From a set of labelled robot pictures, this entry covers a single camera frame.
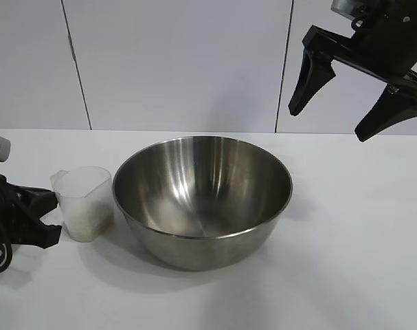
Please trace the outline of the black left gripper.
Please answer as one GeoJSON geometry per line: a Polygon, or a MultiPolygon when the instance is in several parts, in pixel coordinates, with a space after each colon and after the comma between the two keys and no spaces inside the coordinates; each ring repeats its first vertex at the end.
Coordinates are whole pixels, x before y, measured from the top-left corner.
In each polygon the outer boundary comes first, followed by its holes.
{"type": "Polygon", "coordinates": [[[25,212],[29,209],[41,218],[56,208],[55,192],[16,186],[8,183],[6,177],[0,174],[0,243],[19,241],[22,236],[23,245],[50,248],[58,244],[61,225],[46,225],[40,221],[27,225],[28,216],[25,212]]]}

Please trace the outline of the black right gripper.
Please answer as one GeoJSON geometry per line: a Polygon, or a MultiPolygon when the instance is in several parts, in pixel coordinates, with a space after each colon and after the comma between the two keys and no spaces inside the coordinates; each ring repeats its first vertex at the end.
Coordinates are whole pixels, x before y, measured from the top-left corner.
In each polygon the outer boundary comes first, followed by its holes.
{"type": "Polygon", "coordinates": [[[417,1],[333,1],[331,9],[349,20],[353,34],[308,29],[290,114],[298,116],[335,77],[332,63],[338,61],[387,84],[354,130],[359,141],[417,118],[417,1]]]}

